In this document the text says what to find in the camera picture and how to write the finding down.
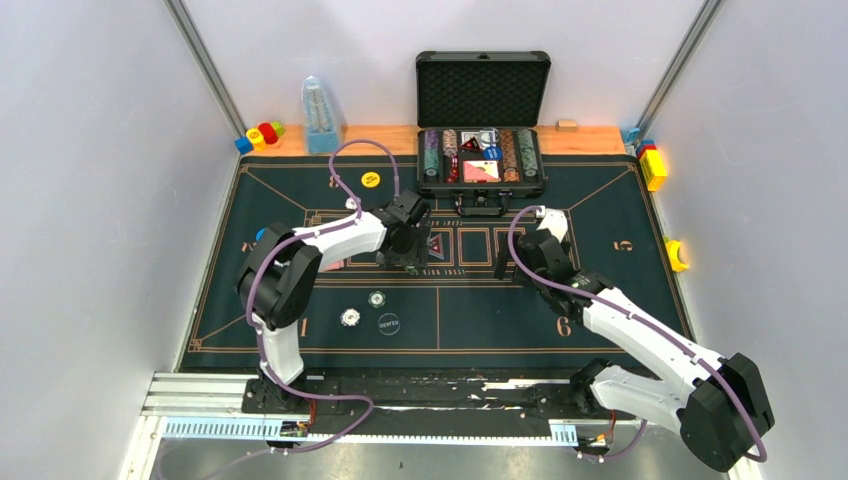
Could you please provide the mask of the yellow big blind button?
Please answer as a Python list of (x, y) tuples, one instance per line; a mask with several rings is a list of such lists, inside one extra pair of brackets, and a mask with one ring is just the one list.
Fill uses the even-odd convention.
[(368, 171), (361, 176), (360, 182), (365, 188), (377, 188), (381, 183), (381, 176), (377, 172)]

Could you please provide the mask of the white-blue poker chip stack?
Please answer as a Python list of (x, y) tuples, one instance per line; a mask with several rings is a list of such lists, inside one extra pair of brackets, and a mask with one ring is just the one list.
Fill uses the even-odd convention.
[(355, 327), (361, 320), (361, 314), (358, 310), (349, 308), (340, 315), (340, 322), (345, 327)]

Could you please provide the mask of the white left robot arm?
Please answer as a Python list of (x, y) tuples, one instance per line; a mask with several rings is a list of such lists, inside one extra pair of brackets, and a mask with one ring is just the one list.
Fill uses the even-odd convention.
[(405, 190), (387, 204), (314, 227), (264, 230), (237, 274), (235, 290), (255, 330), (260, 369), (273, 381), (268, 400), (283, 413), (298, 411), (306, 386), (297, 321), (308, 306), (315, 280), (329, 266), (373, 253), (376, 264), (416, 273), (428, 262), (431, 206)]

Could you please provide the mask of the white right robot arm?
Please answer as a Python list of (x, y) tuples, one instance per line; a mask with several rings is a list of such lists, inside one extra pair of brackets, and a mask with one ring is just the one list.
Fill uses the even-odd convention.
[(727, 472), (741, 459), (764, 463), (764, 435), (775, 418), (757, 364), (721, 355), (676, 333), (604, 276), (570, 261), (569, 221), (558, 209), (531, 205), (511, 220), (495, 275), (507, 262), (518, 282), (550, 309), (631, 355), (650, 377), (596, 359), (575, 374), (571, 403), (584, 417), (622, 411), (679, 435), (704, 465)]

